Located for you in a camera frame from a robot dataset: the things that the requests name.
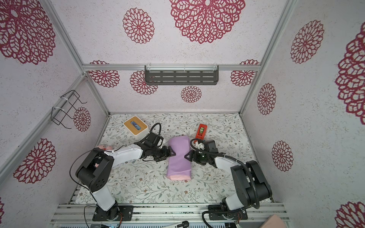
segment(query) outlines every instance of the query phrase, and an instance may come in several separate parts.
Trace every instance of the red flower pattern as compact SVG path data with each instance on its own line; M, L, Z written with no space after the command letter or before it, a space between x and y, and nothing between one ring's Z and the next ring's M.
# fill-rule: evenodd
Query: red flower pattern
M4 215L4 204L1 202L1 197L0 197L0 224L1 224L1 218Z
M347 44L344 58L337 66L338 99L346 104L346 112L360 117L365 125L365 22L356 38Z
M56 151L47 139L40 139L13 173L19 182L35 183L48 175L54 166Z
M136 43L149 42L155 33L150 16L137 8L126 12L123 18L123 28L127 36Z
M90 112L84 107L79 107L73 115L73 123L79 131L86 131L91 124Z
M188 103L194 103L201 98L201 90L196 86L187 86L181 91L181 98Z
M21 63L47 61L55 48L52 24L37 0L1 0L0 49Z
M260 63L257 60L248 59L244 62L241 62L240 64L257 65ZM231 81L234 85L237 86L250 85L255 74L256 72L253 70L235 70L231 73Z
M93 61L90 64L108 64L104 61ZM90 70L90 77L94 82L104 87L115 87L119 83L119 74L116 70Z
M257 107L261 114L269 114L276 102L275 88L270 83L263 85L257 96Z
M289 171L293 165L292 149L286 142L277 141L271 152L275 166L281 171Z
M347 202L336 210L336 228L364 228L365 205L362 202Z
M244 0L170 0L171 16L181 34L190 39L212 43L221 39L239 20Z
M323 40L323 24L313 20L299 30L293 40L290 54L295 63L303 63L316 54Z
M147 85L145 82L145 72L140 70L131 75L130 84L132 88L140 94L148 95L156 92L158 86Z

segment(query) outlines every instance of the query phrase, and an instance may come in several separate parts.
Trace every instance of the purple cloth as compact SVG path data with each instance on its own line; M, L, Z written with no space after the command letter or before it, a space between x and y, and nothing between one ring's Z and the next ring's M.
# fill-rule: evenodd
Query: purple cloth
M169 146L175 151L176 156L169 157L167 178L170 180L191 180L191 162L184 158L190 151L189 137L174 137L169 140Z

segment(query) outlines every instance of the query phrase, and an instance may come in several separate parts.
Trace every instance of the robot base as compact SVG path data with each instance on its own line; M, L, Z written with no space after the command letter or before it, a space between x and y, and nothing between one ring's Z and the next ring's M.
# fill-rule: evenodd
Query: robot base
M222 208L221 208L220 205L208 205L208 210L222 211ZM241 214L239 215L239 218L238 218L238 215L239 215L239 212L224 213L224 214L209 213L209 219L210 220L238 220L239 218L241 220L247 220L248 219L246 210L243 210L241 212Z
M133 214L133 206L120 206L118 205L119 211L117 218L114 221L120 221L119 213L123 214L122 221L130 221L132 219ZM107 219L108 216L105 211L103 211L100 207L96 207L94 217L92 218L93 221L110 221Z

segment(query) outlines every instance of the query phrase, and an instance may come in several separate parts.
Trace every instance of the patterned table surface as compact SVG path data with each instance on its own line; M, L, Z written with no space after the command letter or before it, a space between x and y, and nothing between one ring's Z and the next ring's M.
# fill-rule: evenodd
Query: patterned table surface
M136 140L125 131L123 122L132 114L111 116L101 145L119 148ZM254 158L238 114L138 114L148 126L160 122L166 142L173 137L194 138L200 123L208 126L205 140L213 139L219 152L241 161ZM171 181L166 178L168 159L162 162L129 161L112 169L108 187L118 203L217 203L232 195L234 184L230 173L210 165L192 163L191 181ZM81 188L77 204L95 203L90 193Z

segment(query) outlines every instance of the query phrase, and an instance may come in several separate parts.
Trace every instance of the black cable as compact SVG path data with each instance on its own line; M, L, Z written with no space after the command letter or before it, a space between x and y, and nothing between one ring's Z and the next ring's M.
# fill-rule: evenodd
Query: black cable
M251 187L252 187L252 191L253 191L253 194L254 194L254 196L255 196L255 204L252 204L252 206L253 206L254 208L256 208L256 209L259 209L259 208L260 208L260 200L259 200L259 198L258 198L258 193L257 193L257 189L256 189L256 184L255 184L255 182L254 182L254 180L253 180L252 174L251 174L251 172L250 172L249 168L247 167L247 165L246 165L246 164L244 164L243 162L241 162L240 160L235 159L234 157L231 157L231 156L228 156L228 155L216 154L216 153L212 153L212 152L208 152L208 151L204 151L204 150L198 149L198 148L196 148L195 146L193 146L193 141L195 141L195 140L197 140L198 142L203 142L203 140L201 140L201 139L192 139L192 140L190 141L190 146L191 146L194 150L199 151L199 152L202 152L202 153L206 153L206 154L214 155L214 156L219 156L219 157L228 158L228 159L231 159L231 160L233 160L233 161L235 161L235 162L239 163L239 164L242 166L242 168L245 170L245 173L247 174L247 176L248 176L248 177L249 177L249 179L250 179L250 185L251 185Z
M75 181L75 180L72 178L72 176L71 176L71 169L72 169L73 164L75 164L75 162L76 162L76 161L77 161L77 160L78 160L81 156L83 156L84 154L86 154L86 153L88 153L88 152L90 152L90 151L93 151L93 150L99 150L99 148L94 148L94 149L92 149L92 150L86 151L85 153L83 153L83 154L81 154L80 156L78 156L78 157L76 158L76 160L72 163L72 165L71 165L71 167L70 167L70 171L69 171L70 178L73 180L73 182L75 182L76 184L80 185L81 187L86 188L86 189L87 189L87 190L89 190L89 191L90 191L90 189L89 189L89 188L87 188L87 187L86 187L86 186L84 186L84 185L79 184L77 181Z
M145 159L145 158L143 158L143 159L142 159L142 161L144 161L144 162L154 161L154 159L152 159L152 160L147 160L147 161L146 161L146 160L144 160L144 159Z
M235 209L235 210L229 210L229 211L215 211L215 210L206 210L204 211L202 214L201 214L201 218L203 219L203 222L207 225L207 227L209 228L213 228L211 225L208 224L208 222L205 220L204 218L204 215L205 214L224 214L224 213L235 213L235 212L240 212L240 211L243 211L243 210L246 210L247 208L250 208L251 206L246 206L244 208L238 208L238 209Z
M152 132L152 130L157 126L159 125L160 126L160 129L158 130L158 135L161 135L161 129L162 129L162 126L161 126L161 123L155 123L152 127L151 127L151 130L150 130L150 133Z
M84 219L85 219L85 223L86 223L86 225L88 226L88 228L90 228L90 227L89 227L89 225L88 225L88 223L86 222L86 217L85 217L85 208L86 208L87 206L90 206L90 205L86 205L86 206L84 207Z
M152 132L152 130L157 126L157 125L159 125L160 126L160 129L159 129L159 131L158 131L158 135L161 135L161 128L162 128L162 126L161 126L161 123L155 123L152 127L151 127L151 130L150 130L150 133ZM141 143L143 143L146 139L147 139L147 137L148 137L148 135L149 135L149 133L143 138L143 139L141 139L139 142L141 142Z

